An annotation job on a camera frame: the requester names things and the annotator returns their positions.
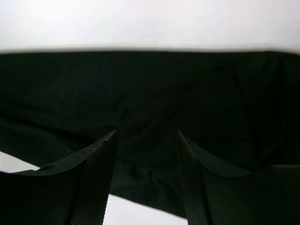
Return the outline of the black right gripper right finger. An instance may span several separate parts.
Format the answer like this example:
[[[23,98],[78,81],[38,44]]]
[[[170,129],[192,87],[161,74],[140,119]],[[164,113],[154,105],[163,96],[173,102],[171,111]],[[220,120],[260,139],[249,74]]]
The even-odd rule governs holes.
[[[297,225],[300,167],[250,172],[219,159],[177,133],[180,180],[190,225]]]

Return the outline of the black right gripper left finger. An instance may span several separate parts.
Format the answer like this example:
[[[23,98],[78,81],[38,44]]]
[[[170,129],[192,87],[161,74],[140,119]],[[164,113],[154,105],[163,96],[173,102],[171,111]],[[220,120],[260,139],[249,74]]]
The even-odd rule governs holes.
[[[101,225],[117,153],[117,131],[34,171],[0,174],[3,225]]]

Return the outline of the black t shirt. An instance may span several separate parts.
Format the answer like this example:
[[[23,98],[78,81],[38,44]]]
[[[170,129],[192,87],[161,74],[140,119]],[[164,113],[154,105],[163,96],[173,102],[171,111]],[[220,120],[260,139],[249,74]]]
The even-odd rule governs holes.
[[[300,162],[300,57],[60,52],[0,57],[0,149],[36,166],[112,130],[111,193],[184,217],[176,133],[238,167]]]

